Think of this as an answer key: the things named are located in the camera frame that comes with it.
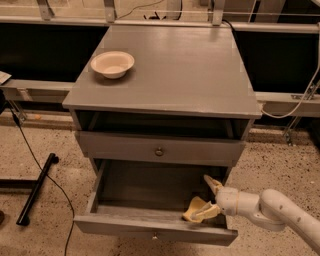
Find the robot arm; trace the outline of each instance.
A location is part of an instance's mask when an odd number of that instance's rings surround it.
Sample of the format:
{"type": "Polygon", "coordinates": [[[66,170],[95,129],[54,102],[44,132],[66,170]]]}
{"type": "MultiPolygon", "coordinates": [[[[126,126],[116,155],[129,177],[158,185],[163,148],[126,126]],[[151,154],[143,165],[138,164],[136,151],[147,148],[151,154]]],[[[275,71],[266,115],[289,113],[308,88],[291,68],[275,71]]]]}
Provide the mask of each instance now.
{"type": "Polygon", "coordinates": [[[320,221],[279,191],[267,189],[256,195],[223,187],[207,175],[204,179],[216,196],[216,204],[207,203],[193,212],[191,219],[199,221],[222,213],[246,217],[253,224],[271,231],[281,231],[288,225],[320,255],[320,221]]]}

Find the cabinet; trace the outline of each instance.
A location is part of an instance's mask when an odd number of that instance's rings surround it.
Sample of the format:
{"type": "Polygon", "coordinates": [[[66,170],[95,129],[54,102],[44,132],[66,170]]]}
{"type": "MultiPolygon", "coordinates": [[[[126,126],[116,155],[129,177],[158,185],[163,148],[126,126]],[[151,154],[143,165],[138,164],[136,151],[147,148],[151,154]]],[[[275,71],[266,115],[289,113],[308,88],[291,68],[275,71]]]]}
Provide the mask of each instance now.
{"type": "Polygon", "coordinates": [[[226,28],[111,26],[93,57],[129,52],[134,67],[108,80],[89,64],[63,105],[97,174],[83,232],[229,245],[224,216],[181,216],[191,199],[214,201],[203,180],[223,183],[261,113],[226,28]]]}

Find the white bowl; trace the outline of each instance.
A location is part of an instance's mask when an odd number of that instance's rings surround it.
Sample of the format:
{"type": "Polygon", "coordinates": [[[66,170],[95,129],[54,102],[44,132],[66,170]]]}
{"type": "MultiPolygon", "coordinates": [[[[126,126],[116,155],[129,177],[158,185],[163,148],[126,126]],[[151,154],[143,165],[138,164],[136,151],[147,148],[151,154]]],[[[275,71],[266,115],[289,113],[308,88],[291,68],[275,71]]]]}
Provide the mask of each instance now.
{"type": "Polygon", "coordinates": [[[117,79],[125,75],[134,64],[134,58],[126,52],[105,52],[93,58],[91,67],[110,79],[117,79]]]}

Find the speckled floor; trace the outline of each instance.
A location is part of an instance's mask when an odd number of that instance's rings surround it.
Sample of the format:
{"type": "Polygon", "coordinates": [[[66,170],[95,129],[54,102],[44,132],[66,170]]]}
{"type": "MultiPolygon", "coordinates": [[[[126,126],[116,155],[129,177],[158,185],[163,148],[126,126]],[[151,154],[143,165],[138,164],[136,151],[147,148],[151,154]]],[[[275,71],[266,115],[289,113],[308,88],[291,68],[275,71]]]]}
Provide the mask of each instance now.
{"type": "MultiPolygon", "coordinates": [[[[49,174],[69,195],[75,212],[85,211],[95,180],[71,130],[24,128],[41,165],[50,152],[60,162],[49,174]]],[[[35,178],[39,170],[16,127],[0,126],[0,176],[35,178]]],[[[320,155],[307,132],[293,134],[286,145],[281,131],[252,129],[245,150],[227,182],[243,191],[259,193],[275,188],[320,219],[320,155]]],[[[0,193],[5,220],[0,225],[0,255],[63,255],[72,214],[63,194],[46,179],[28,227],[15,224],[28,197],[26,193],[0,193]]],[[[290,228],[275,233],[255,227],[242,217],[228,217],[239,232],[229,247],[89,235],[74,227],[67,255],[316,255],[290,228]]]]}

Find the small drawer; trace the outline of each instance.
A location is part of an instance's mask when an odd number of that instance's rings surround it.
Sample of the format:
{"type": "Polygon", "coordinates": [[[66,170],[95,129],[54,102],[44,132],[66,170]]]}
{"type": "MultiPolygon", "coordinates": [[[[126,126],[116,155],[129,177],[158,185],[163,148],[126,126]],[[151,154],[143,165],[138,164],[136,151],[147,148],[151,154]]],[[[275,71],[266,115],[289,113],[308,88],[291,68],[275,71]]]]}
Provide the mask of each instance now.
{"type": "Polygon", "coordinates": [[[85,156],[99,159],[235,166],[244,148],[238,140],[96,132],[76,137],[85,156]]]}
{"type": "Polygon", "coordinates": [[[182,219],[194,196],[214,200],[203,181],[223,178],[226,168],[104,160],[83,216],[85,233],[228,246],[237,231],[225,216],[201,224],[182,219]]]}

